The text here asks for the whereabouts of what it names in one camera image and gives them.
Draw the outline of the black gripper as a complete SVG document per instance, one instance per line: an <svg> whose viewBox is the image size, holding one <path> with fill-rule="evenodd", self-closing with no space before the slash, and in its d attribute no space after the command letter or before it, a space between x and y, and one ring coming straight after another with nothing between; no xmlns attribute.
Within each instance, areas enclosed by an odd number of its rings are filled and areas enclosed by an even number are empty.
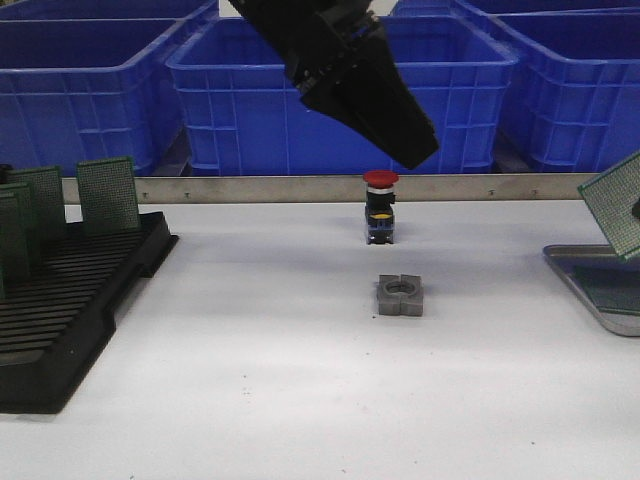
<svg viewBox="0 0 640 480"><path fill-rule="evenodd" d="M439 149L368 1L244 0L231 5L276 51L309 109L413 170Z"/></svg>

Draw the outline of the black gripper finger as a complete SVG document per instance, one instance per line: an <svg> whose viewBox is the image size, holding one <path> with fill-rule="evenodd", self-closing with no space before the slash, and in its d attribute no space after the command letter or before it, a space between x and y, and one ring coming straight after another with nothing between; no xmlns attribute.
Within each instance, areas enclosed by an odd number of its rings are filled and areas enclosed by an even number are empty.
<svg viewBox="0 0 640 480"><path fill-rule="evenodd" d="M632 216L636 219L640 219L640 200L637 200L631 210Z"/></svg>

